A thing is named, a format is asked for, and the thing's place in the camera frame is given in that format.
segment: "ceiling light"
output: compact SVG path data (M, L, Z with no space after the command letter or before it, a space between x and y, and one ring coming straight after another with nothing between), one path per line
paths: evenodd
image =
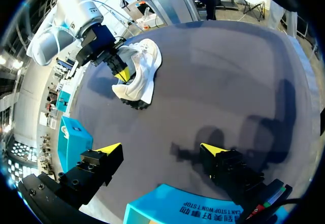
M5 129L4 129L5 133L8 133L10 130L11 130L11 125L10 124L5 126Z
M23 65L23 62L22 61L18 61L18 60L15 60L13 63L12 63L12 66L15 68L15 69L20 69Z
M6 59L0 56L0 65L4 65L4 64L6 64Z

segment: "teal container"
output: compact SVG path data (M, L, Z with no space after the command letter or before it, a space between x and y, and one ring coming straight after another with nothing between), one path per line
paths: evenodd
M69 139L66 139L64 132L61 130L63 126L67 127ZM75 167L80 161L80 154L92 148L93 138L81 125L81 123L72 118L63 116L61 118L57 153L63 172L67 172Z
M69 99L70 94L61 90L55 104L57 110L66 112Z
M164 224L235 223L242 211L232 201L194 195L162 184L127 204L123 224L143 224L151 220ZM276 223L283 223L288 213L280 207L276 215Z

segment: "robotic arm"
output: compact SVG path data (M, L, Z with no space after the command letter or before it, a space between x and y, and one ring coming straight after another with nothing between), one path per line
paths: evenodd
M117 78L127 82L127 65L117 55L115 38L101 23L104 17L93 0L58 0L32 39L27 55L41 66L51 63L60 50L75 39L83 39L77 55L81 65L89 61L105 61Z

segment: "gray table surface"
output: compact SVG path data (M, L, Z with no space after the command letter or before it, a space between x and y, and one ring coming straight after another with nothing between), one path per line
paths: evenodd
M126 204L159 184L218 199L224 191L203 174L200 143L235 148L248 165L294 185L313 140L304 68L285 34L230 21L168 26L127 43L152 39L160 48L152 105L122 104L105 64L90 66L72 117L93 148L121 142L124 162L96 196L123 218Z

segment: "jeans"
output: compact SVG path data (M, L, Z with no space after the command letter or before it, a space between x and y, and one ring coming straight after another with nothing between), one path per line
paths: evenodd
M207 19L216 20L215 19L215 4L214 0L196 0L201 1L207 10Z
M297 23L298 23L297 12L287 11L282 6L275 3L273 0L271 0L271 5L270 5L270 16L268 20L268 27L272 29L276 29L284 13L286 17L287 33L292 37L296 37Z

